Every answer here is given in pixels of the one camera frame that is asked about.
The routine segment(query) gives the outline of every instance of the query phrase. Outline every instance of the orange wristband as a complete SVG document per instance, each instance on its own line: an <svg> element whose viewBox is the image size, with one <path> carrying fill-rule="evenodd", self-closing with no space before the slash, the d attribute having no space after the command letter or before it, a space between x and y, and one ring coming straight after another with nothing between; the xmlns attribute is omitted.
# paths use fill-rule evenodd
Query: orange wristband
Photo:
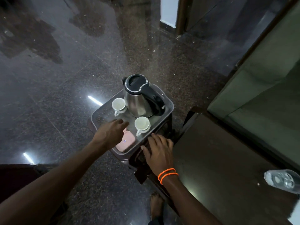
<svg viewBox="0 0 300 225"><path fill-rule="evenodd" d="M162 178L161 178L161 180L160 180L160 184L162 185L163 184L163 178L164 177L166 177L166 176L168 176L168 175L178 175L179 176L179 174L178 173L169 173L169 174L165 174Z"/></svg>
<svg viewBox="0 0 300 225"><path fill-rule="evenodd" d="M167 171L169 171L169 170L174 170L174 171L176 172L176 170L175 170L174 168L169 168L169 169L167 169L167 170L164 170L162 173L160 173L159 176L157 176L157 179L159 180L159 177L160 177L163 173L165 173L165 172L167 172Z"/></svg>

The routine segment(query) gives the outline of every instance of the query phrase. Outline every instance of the foot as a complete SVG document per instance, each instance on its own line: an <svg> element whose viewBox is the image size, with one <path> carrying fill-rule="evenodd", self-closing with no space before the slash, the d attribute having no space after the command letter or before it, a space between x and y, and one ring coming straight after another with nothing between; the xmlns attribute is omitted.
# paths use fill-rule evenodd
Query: foot
<svg viewBox="0 0 300 225"><path fill-rule="evenodd" d="M151 199L150 199L151 220L155 219L158 216L163 215L163 203L164 203L164 199L162 199L162 197L157 192L151 194Z"/></svg>

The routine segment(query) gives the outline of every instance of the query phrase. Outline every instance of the skin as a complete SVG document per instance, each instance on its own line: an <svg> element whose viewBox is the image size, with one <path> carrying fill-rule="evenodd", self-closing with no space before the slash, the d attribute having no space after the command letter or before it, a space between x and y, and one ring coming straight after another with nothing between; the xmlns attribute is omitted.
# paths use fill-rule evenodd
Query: skin
<svg viewBox="0 0 300 225"><path fill-rule="evenodd" d="M158 176L164 170L174 167L173 163L173 142L161 135L152 134L148 138L151 152L145 146L142 150L146 161L153 173ZM185 224L207 224L221 225L212 215L182 184L177 175L168 175L163 178L162 184L169 192L174 205Z"/></svg>
<svg viewBox="0 0 300 225"><path fill-rule="evenodd" d="M128 125L128 122L119 119L101 126L92 141L82 151L2 202L0 204L0 225L48 224L51 216L93 162L121 142L123 130ZM144 146L142 146L142 150L154 174L158 175L168 168L173 168L173 142L155 134L152 134L148 140L152 154ZM190 194L176 175L164 178L163 185L170 193L186 224L220 224Z"/></svg>

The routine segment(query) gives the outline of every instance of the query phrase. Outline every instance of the black kettle handle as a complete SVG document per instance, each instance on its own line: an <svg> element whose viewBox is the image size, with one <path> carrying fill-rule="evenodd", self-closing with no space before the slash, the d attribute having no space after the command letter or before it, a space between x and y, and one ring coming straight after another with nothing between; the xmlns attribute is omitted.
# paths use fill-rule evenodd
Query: black kettle handle
<svg viewBox="0 0 300 225"><path fill-rule="evenodd" d="M165 103L163 102L159 94L154 91L149 85L142 86L141 93L146 99L150 100L155 105L155 108L158 111L158 113L155 115L163 115L165 111Z"/></svg>

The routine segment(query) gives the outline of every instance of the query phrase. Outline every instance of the electric kettle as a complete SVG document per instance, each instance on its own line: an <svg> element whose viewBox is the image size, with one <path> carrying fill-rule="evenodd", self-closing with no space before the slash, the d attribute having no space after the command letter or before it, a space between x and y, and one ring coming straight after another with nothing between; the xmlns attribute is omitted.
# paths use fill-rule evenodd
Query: electric kettle
<svg viewBox="0 0 300 225"><path fill-rule="evenodd" d="M151 88L148 79L141 74L134 74L122 79L124 100L129 112L136 118L161 116L165 104L160 95Z"/></svg>

